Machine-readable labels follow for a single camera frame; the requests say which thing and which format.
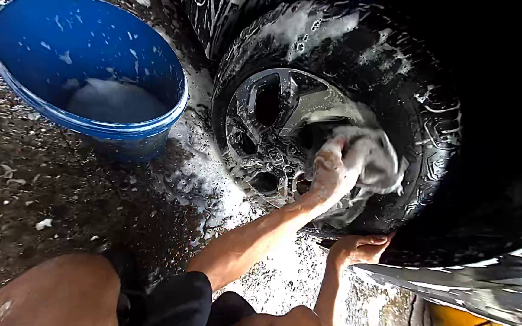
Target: hand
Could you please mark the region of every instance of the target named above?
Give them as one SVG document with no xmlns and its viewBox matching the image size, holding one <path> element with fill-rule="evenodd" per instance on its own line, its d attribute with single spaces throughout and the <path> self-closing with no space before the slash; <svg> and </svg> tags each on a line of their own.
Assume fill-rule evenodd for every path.
<svg viewBox="0 0 522 326">
<path fill-rule="evenodd" d="M 377 264 L 394 235 L 395 232 L 389 235 L 347 235 L 330 248 L 328 264 L 341 269 L 354 264 Z"/>
<path fill-rule="evenodd" d="M 315 154 L 310 192 L 328 208 L 336 204 L 356 186 L 367 155 L 374 148 L 376 144 L 370 139 L 358 140 L 352 146 L 343 135 L 327 141 Z M 342 157 L 344 149 L 347 154 Z"/>
</svg>

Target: cleaning cloth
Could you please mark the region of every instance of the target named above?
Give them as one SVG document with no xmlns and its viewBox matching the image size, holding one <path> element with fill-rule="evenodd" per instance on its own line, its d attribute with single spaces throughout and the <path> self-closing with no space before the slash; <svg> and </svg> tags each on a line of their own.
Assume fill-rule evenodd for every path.
<svg viewBox="0 0 522 326">
<path fill-rule="evenodd" d="M 349 147 L 359 145 L 369 148 L 369 151 L 357 153 L 363 156 L 365 164 L 355 188 L 328 212 L 313 220 L 319 229 L 324 223 L 343 229 L 364 211 L 368 198 L 374 194 L 402 195 L 402 180 L 408 168 L 408 161 L 404 157 L 398 161 L 390 139 L 381 129 L 339 126 L 333 130 L 333 136 L 338 135 L 347 138 Z"/>
</svg>

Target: wet ground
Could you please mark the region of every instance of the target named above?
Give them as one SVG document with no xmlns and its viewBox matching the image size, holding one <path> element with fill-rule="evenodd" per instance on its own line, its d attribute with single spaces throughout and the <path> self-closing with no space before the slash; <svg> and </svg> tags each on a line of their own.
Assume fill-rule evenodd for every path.
<svg viewBox="0 0 522 326">
<path fill-rule="evenodd" d="M 117 164 L 35 114 L 0 78 L 0 287 L 50 257 L 120 247 L 137 256 L 148 289 L 183 271 L 211 237 L 263 213 L 223 169 L 207 118 L 211 68 L 177 5 L 111 2 L 148 22 L 176 50 L 190 84 L 189 106 L 162 158 Z M 299 235 L 221 291 L 242 293 L 258 312 L 312 307 L 325 255 L 314 239 Z M 408 291 L 346 274 L 340 301 L 347 308 L 339 316 L 346 324 L 405 324 Z"/>
</svg>

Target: forearm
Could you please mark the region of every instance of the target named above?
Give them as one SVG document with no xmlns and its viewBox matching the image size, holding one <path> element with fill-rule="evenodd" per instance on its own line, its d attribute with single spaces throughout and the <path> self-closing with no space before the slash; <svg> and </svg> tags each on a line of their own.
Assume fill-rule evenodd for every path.
<svg viewBox="0 0 522 326">
<path fill-rule="evenodd" d="M 307 193 L 293 204 L 212 240 L 192 258 L 187 271 L 205 273 L 216 291 L 241 277 L 272 248 L 328 208 L 318 196 Z"/>
<path fill-rule="evenodd" d="M 344 266 L 342 263 L 335 262 L 328 257 L 320 294 L 317 296 L 317 302 L 315 302 L 315 308 L 313 309 L 327 326 L 333 326 L 334 324 L 335 304 L 343 270 Z"/>
</svg>

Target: wheel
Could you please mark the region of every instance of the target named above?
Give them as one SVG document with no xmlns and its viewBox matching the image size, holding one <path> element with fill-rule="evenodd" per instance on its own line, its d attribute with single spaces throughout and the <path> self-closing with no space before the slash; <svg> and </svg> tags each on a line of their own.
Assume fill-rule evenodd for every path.
<svg viewBox="0 0 522 326">
<path fill-rule="evenodd" d="M 214 134 L 237 183 L 280 207 L 307 191 L 313 154 L 331 129 L 383 129 L 409 166 L 404 193 L 347 196 L 306 233 L 389 233 L 428 205 L 460 147 L 460 102 L 449 72 L 377 5 L 280 4 L 223 57 Z"/>
</svg>

